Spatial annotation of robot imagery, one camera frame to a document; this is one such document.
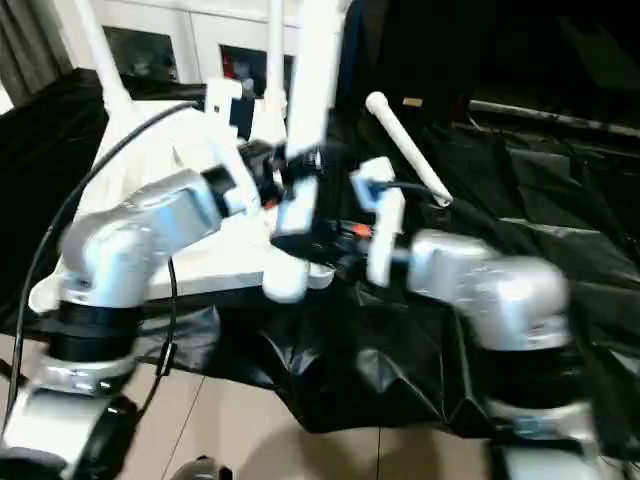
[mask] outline curtain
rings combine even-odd
[[[66,53],[47,38],[33,0],[0,0],[0,80],[13,104],[27,102],[70,70]]]

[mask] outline white cabinet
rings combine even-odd
[[[71,0],[55,0],[74,66],[95,68]],[[118,0],[92,0],[121,73],[180,83],[201,81],[188,12]]]
[[[74,2],[53,1],[73,65],[95,68]],[[285,77],[296,53],[301,3],[285,0]],[[343,0],[344,11],[349,3]],[[121,73],[203,83],[233,69],[240,80],[245,75],[252,78],[266,63],[269,0],[92,0],[92,4]],[[258,94],[261,80],[256,77],[254,82]]]

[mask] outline cabinet door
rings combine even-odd
[[[245,80],[249,79],[249,88],[257,96],[262,95],[266,75],[268,25],[265,22],[201,14],[192,14],[191,21],[203,80],[221,76],[233,77],[242,81],[246,89]],[[336,49],[339,48],[340,38],[340,32],[336,32]],[[298,28],[285,26],[283,50],[287,91],[297,41]],[[336,80],[337,78],[331,79],[334,84]]]
[[[69,0],[55,1],[72,62],[95,68],[75,5]],[[201,82],[188,13],[118,0],[92,0],[92,4],[120,73]]]
[[[223,55],[225,53],[232,55],[240,50],[246,50],[264,55],[267,50],[269,29],[264,22],[200,14],[193,14],[191,18],[200,72],[205,80],[224,75]],[[285,55],[295,55],[296,32],[297,29],[294,27],[285,27]]]

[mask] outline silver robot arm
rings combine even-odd
[[[401,195],[400,188],[392,183],[380,190],[393,181],[389,168],[381,157],[352,174],[362,208],[376,213],[365,247],[368,280],[387,286],[391,270],[401,269],[409,291],[464,315],[481,363],[485,408],[526,443],[500,446],[507,478],[601,478],[591,404],[565,316],[569,290],[562,273],[542,259],[505,257],[481,240],[437,230],[423,230],[408,250],[399,248],[404,203],[389,204],[389,196]],[[376,246],[377,235],[385,239],[384,249]],[[582,453],[549,447],[565,441]]]
[[[242,210],[238,198],[224,169],[184,170],[69,228],[58,331],[11,411],[0,469],[17,464],[18,478],[46,472],[42,478],[62,480],[119,473],[138,421],[121,392],[135,369],[149,280]]]
[[[145,186],[118,207],[89,215],[66,233],[69,272],[61,299],[79,305],[133,308],[170,256],[217,232],[222,214],[206,180],[184,170]]]

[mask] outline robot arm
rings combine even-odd
[[[248,166],[261,177],[261,191],[272,193],[268,168],[257,168],[262,150]],[[119,473],[138,421],[137,407],[121,392],[135,369],[149,280],[171,255],[243,210],[241,198],[223,168],[184,170],[69,228],[58,331],[7,421],[0,477],[15,464],[18,478],[31,470],[63,480]]]

